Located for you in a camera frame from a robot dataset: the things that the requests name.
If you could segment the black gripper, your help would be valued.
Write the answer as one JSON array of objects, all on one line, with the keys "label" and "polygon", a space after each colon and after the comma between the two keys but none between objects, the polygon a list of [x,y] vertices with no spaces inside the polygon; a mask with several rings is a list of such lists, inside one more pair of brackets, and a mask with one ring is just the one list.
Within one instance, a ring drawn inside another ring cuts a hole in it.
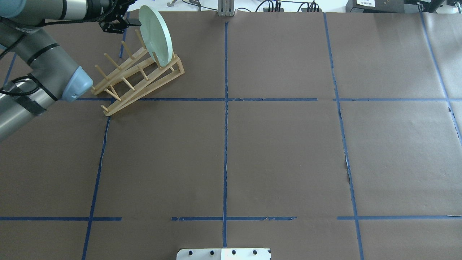
[{"label": "black gripper", "polygon": [[130,26],[140,27],[141,22],[136,18],[127,18],[128,8],[136,3],[135,0],[113,0],[109,13],[99,22],[104,33],[123,34]]}]

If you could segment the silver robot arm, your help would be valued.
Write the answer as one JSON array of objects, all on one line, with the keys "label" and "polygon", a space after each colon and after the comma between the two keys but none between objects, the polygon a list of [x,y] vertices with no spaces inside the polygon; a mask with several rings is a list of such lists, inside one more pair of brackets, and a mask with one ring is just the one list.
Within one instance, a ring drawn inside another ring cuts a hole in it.
[{"label": "silver robot arm", "polygon": [[73,102],[93,80],[45,31],[49,25],[97,22],[106,33],[122,34],[137,19],[125,18],[134,0],[2,0],[1,58],[19,56],[32,71],[1,87],[1,140],[56,101]]}]

